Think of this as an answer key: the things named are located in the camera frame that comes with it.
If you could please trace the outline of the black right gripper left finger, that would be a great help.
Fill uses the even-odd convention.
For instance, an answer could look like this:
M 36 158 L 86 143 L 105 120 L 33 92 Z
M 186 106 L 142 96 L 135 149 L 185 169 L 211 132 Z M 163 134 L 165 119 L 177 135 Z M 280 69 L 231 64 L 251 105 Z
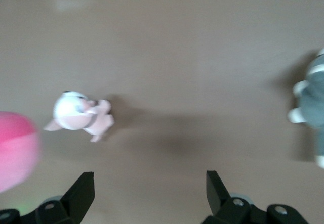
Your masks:
M 94 173 L 84 172 L 63 196 L 45 200 L 24 216 L 17 209 L 1 210 L 1 223 L 81 223 L 95 198 Z

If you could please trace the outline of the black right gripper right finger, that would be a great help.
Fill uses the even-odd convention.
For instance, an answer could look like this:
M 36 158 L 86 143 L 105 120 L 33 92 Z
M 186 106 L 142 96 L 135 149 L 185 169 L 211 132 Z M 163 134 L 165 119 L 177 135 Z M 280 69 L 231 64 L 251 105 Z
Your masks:
M 272 204 L 263 211 L 242 197 L 232 197 L 214 170 L 206 172 L 206 193 L 212 215 L 203 223 L 307 223 L 306 219 L 290 206 Z

